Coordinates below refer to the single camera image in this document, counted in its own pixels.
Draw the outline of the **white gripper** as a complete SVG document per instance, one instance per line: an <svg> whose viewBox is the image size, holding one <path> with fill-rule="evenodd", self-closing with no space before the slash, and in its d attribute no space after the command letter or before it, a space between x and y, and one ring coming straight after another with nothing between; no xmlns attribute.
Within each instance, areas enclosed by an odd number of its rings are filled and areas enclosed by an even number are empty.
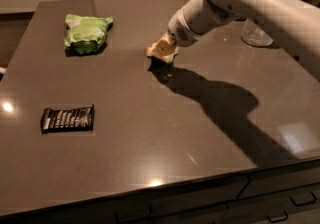
<svg viewBox="0 0 320 224"><path fill-rule="evenodd" d="M213 11L208 0L189 0L170 19L167 34L169 42L178 47L189 47L209 32L213 25ZM161 39L156 43L158 56L168 56L176 47Z"/></svg>

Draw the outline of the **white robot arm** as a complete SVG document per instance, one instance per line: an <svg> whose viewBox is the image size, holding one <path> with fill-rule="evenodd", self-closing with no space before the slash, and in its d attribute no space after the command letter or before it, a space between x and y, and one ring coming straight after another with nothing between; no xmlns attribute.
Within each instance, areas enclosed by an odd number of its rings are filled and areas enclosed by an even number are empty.
<svg viewBox="0 0 320 224"><path fill-rule="evenodd" d="M189 0L147 54L170 63L179 47L189 47L239 17L256 23L320 80L320 9L301 0Z"/></svg>

